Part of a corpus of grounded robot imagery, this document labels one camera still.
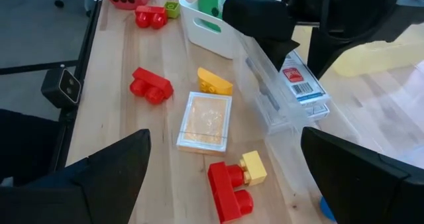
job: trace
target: yellow duplo block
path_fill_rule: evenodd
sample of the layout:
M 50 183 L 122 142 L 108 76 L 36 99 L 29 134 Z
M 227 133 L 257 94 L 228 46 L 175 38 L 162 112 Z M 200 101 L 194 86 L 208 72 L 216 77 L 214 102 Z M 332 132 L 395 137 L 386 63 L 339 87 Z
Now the yellow duplo block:
M 240 167 L 244 171 L 244 184 L 246 185 L 260 184 L 266 178 L 265 167 L 256 150 L 243 154 L 240 159 Z
M 233 85 L 212 72 L 199 68 L 197 70 L 199 77 L 199 89 L 204 93 L 212 93 L 217 95 L 232 95 Z

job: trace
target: barcode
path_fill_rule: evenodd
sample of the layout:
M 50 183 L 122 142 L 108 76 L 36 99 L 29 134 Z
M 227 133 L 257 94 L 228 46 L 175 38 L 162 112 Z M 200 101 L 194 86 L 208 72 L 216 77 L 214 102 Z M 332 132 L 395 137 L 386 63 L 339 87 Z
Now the barcode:
M 296 95 L 303 95 L 307 93 L 311 93 L 312 87 L 309 85 L 308 82 L 302 83 L 302 84 L 296 84 L 292 86 L 294 91 L 296 92 Z

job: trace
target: green toy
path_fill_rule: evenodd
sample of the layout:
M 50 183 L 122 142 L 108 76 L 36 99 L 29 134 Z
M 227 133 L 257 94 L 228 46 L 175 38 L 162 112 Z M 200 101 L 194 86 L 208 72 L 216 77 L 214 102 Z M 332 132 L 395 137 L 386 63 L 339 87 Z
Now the green toy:
M 219 11 L 218 9 L 218 0 L 199 0 L 197 2 L 197 6 L 200 12 L 217 17 L 218 19 L 222 19 L 223 15 L 222 13 Z M 214 25 L 213 23 L 207 22 L 207 21 L 203 21 L 202 22 L 208 26 L 209 28 L 220 32 L 221 29 L 217 26 Z
M 178 2 L 167 1 L 164 7 L 168 18 L 176 19 L 180 15 L 180 4 Z

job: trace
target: white plastic basket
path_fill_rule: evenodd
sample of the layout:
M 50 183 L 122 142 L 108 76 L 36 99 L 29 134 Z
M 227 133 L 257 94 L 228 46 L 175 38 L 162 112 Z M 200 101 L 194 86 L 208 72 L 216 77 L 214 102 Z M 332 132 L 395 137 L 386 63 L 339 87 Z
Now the white plastic basket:
M 234 29 L 221 19 L 202 13 L 197 8 L 197 1 L 188 3 L 179 0 L 182 7 L 182 19 L 190 42 L 208 49 L 224 58 L 233 59 L 235 42 Z M 221 31 L 217 32 L 204 25 L 201 20 L 217 25 Z

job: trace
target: wooden table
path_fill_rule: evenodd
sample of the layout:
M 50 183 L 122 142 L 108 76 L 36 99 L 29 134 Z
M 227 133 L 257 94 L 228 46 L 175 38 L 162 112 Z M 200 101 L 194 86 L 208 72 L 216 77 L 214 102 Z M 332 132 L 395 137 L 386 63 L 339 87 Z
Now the wooden table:
M 165 1 L 177 0 L 151 0 L 151 4 L 163 5 Z M 201 66 L 235 83 L 232 62 L 190 43 L 180 19 L 171 20 L 160 30 L 140 29 L 132 12 L 116 10 L 105 0 L 67 165 L 139 129 L 150 129 L 150 163 L 130 223 L 218 223 L 207 180 L 209 164 L 222 160 L 235 164 L 241 154 L 257 150 L 268 177 L 263 184 L 247 188 L 254 199 L 254 212 L 237 223 L 330 223 L 319 209 L 321 195 L 299 151 L 298 138 L 286 139 L 273 148 L 265 144 L 256 114 L 246 106 L 236 85 L 226 156 L 177 150 L 176 139 L 189 91 L 197 91 L 197 68 Z M 139 66 L 168 78 L 175 90 L 173 97 L 157 106 L 135 97 L 129 85 L 132 72 Z M 424 75 L 419 66 L 411 69 L 416 78 L 408 90 L 402 90 L 401 84 L 395 82 L 407 81 L 404 70 L 399 76 L 367 75 L 359 80 L 340 78 L 329 70 L 321 81 L 335 102 L 329 105 L 330 116 L 317 126 L 388 154 L 414 146 L 424 138 L 420 128 L 424 127 L 422 112 L 411 113 L 424 103 L 424 96 L 420 97 L 422 89 L 415 89 L 423 87 L 419 78 Z M 391 88 L 376 85 L 379 79 Z M 401 95 L 390 93 L 393 89 L 402 91 Z M 418 94 L 420 99 L 415 99 L 406 112 L 398 103 L 400 99 L 412 99 L 409 92 Z M 398 125 L 402 125 L 402 130 L 397 130 Z M 402 148 L 396 148 L 399 139 L 394 138 L 395 134 L 401 134 Z M 284 157 L 281 163 L 274 152 Z

